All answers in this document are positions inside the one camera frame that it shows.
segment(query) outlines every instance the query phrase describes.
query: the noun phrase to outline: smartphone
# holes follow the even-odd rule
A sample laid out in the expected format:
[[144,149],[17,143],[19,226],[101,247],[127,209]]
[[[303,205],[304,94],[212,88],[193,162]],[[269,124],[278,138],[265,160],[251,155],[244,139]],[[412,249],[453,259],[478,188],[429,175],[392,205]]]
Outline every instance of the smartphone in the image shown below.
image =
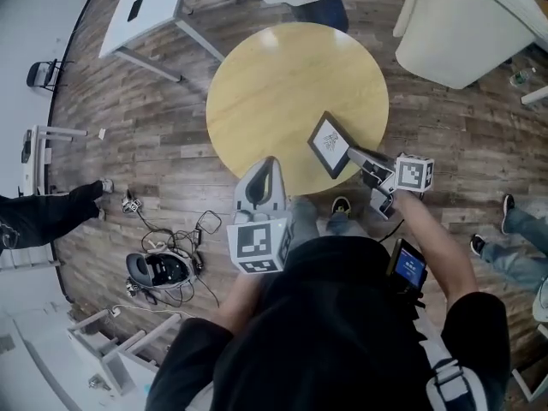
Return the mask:
[[134,1],[134,4],[132,5],[131,10],[129,11],[128,21],[131,21],[134,18],[137,18],[141,4],[143,4],[143,0]]
[[412,289],[420,292],[426,280],[425,258],[407,241],[398,239],[390,258],[387,275],[399,291]]

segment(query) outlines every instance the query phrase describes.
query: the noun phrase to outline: picture frame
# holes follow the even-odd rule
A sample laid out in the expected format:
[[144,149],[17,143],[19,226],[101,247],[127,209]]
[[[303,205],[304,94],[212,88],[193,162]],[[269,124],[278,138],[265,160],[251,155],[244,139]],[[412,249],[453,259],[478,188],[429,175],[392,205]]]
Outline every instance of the picture frame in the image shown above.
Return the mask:
[[[328,139],[328,137],[333,135],[331,130],[337,133],[334,141],[329,141]],[[320,133],[323,135],[326,131],[330,132],[330,134],[325,136],[323,139],[319,139]],[[320,140],[322,140],[322,143],[327,146],[322,147],[322,144],[319,144]],[[348,148],[356,146],[356,143],[343,128],[343,126],[337,121],[337,119],[329,111],[325,111],[320,117],[319,122],[314,128],[312,134],[308,138],[308,145],[313,150],[319,162],[324,166],[325,170],[327,170],[330,177],[335,180],[341,174],[344,167],[348,164],[348,161],[350,161],[350,158],[348,158],[347,155]],[[326,150],[326,147],[333,145],[337,146],[337,152],[342,152],[340,157],[338,157],[337,153],[330,154],[329,150]]]

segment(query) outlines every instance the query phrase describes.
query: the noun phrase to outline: black chair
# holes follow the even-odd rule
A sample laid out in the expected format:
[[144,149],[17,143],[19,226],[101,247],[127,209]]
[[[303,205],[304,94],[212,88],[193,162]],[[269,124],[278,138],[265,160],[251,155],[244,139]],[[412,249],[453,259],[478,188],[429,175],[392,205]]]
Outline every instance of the black chair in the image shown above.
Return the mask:
[[[39,86],[40,88],[53,92],[55,85],[57,84],[57,79],[59,79],[59,75],[64,71],[64,66],[73,62],[74,61],[66,61],[63,64],[57,61],[57,59],[54,59],[53,61],[40,61],[39,63],[34,63],[28,70],[27,86]],[[36,76],[42,64],[47,64],[48,69],[45,72],[44,80],[41,83],[37,83]]]

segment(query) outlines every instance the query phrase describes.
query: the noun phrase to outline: black pants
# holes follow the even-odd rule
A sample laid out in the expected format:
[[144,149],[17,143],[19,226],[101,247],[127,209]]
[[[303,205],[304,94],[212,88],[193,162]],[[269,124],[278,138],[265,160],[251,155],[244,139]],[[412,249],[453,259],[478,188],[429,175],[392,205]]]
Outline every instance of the black pants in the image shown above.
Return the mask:
[[65,236],[88,219],[98,217],[99,208],[93,201],[102,195],[103,183],[96,181],[80,186],[68,195],[37,197],[44,244]]
[[0,247],[41,247],[65,236],[89,218],[98,217],[99,208],[93,201],[102,194],[103,183],[97,181],[67,195],[0,199]]

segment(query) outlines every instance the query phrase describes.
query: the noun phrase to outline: sneaker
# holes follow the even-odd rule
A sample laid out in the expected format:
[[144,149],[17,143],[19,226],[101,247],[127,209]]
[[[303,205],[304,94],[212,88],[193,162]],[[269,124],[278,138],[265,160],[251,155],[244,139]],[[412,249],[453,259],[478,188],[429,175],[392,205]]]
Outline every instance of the sneaker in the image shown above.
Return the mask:
[[481,256],[481,250],[485,246],[485,240],[480,235],[472,235],[470,239],[470,249],[476,256]]
[[101,178],[101,182],[103,183],[103,192],[106,194],[112,194],[112,192],[114,192],[114,182],[112,180]]
[[514,197],[510,194],[506,195],[504,197],[504,202],[503,202],[503,212],[504,212],[503,223],[500,224],[500,230],[503,233],[503,235],[509,235],[509,232],[504,230],[504,223],[506,222],[506,217],[508,216],[508,212],[512,210],[514,207],[515,207]]
[[333,201],[333,205],[331,206],[331,214],[334,215],[335,213],[342,212],[350,218],[351,209],[352,207],[350,206],[350,201],[343,196],[339,196]]

